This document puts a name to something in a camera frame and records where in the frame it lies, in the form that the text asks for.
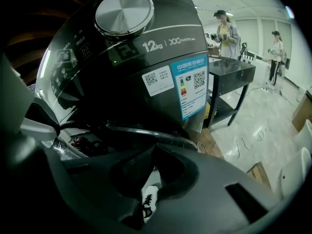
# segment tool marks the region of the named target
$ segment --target woman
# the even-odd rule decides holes
[[[271,55],[272,55],[270,79],[269,80],[270,80],[272,86],[274,87],[276,84],[276,77],[277,77],[278,68],[281,65],[282,55],[284,52],[284,44],[282,42],[281,35],[278,31],[273,31],[272,35],[274,35],[273,48],[268,49],[268,52],[271,53]]]
[[[237,59],[240,55],[240,34],[237,27],[231,23],[224,10],[218,10],[214,17],[220,19],[216,34],[211,34],[211,39],[220,42],[221,56]]]

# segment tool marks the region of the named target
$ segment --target table leg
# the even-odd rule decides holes
[[[219,101],[219,77],[214,77],[213,96],[211,98],[209,115],[208,119],[204,121],[208,129],[210,129],[211,125],[213,124],[215,111],[218,106],[218,101]]]
[[[237,111],[237,112],[236,112],[235,114],[232,115],[232,117],[231,117],[231,119],[230,119],[230,121],[229,121],[229,123],[228,123],[228,126],[230,126],[230,125],[232,124],[232,122],[233,122],[233,120],[235,119],[235,117],[236,117],[236,115],[237,115],[237,113],[238,113],[238,111],[239,111],[241,105],[243,104],[243,101],[244,101],[244,99],[245,99],[245,96],[246,96],[248,87],[249,87],[249,84],[243,87],[243,91],[242,91],[242,93],[241,93],[241,95],[240,95],[239,101],[238,101],[237,106],[236,106],[236,111]]]

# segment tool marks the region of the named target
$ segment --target gray cardigan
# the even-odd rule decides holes
[[[217,35],[220,35],[220,27],[222,24],[220,24],[217,28]],[[231,58],[233,59],[237,59],[240,55],[240,47],[241,47],[241,40],[240,40],[240,34],[239,31],[237,29],[237,27],[232,24],[232,23],[228,23],[228,32],[229,32],[229,36],[234,38],[234,43],[229,42],[229,47],[230,47],[230,52],[231,52]],[[217,43],[221,42],[220,38],[216,38],[215,41]]]

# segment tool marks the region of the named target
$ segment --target white floor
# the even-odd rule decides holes
[[[248,92],[262,86],[264,84],[254,81],[249,85]],[[231,126],[227,126],[230,119],[228,118],[211,127],[212,135],[225,159],[244,172],[261,161],[271,188],[277,195],[280,194],[281,168],[297,152],[293,142],[297,130],[292,124],[292,117],[299,104],[296,101],[298,94],[296,87],[280,77],[277,80],[278,86],[281,87],[282,94],[287,100],[270,90],[264,91],[261,88],[252,90],[245,97]],[[239,95],[233,91],[221,98],[235,108]]]

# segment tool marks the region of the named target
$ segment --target qr code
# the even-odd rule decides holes
[[[205,85],[205,71],[194,74],[194,88]]]
[[[155,73],[151,73],[151,74],[145,76],[145,79],[146,79],[147,85],[149,85],[149,86],[157,82],[157,78],[156,78]]]

